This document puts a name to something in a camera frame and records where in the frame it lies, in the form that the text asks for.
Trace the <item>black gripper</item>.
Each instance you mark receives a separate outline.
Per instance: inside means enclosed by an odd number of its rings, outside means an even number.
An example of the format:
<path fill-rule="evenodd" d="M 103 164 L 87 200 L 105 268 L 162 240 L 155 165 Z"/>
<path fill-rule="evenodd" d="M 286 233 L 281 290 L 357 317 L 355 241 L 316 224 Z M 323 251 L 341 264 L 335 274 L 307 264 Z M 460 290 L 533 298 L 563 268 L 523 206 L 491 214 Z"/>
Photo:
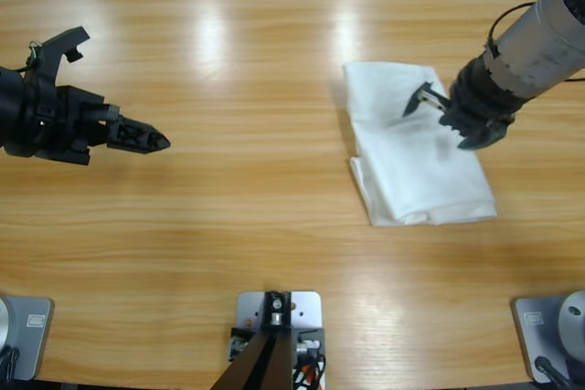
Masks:
<path fill-rule="evenodd" d="M 109 139 L 118 121 L 118 137 Z M 71 86 L 43 91 L 33 78 L 1 69 L 1 148 L 7 154 L 87 165 L 90 147 L 105 143 L 141 154 L 170 147 L 152 125 L 121 119 L 120 109 L 101 96 Z"/>
<path fill-rule="evenodd" d="M 502 140 L 508 124 L 486 123 L 520 109 L 520 99 L 492 80 L 482 57 L 472 59 L 460 70 L 450 87 L 450 99 L 436 92 L 430 82 L 423 82 L 410 96 L 402 116 L 410 116 L 421 104 L 444 112 L 439 119 L 441 125 L 468 135 L 458 144 L 465 151 L 483 149 Z"/>

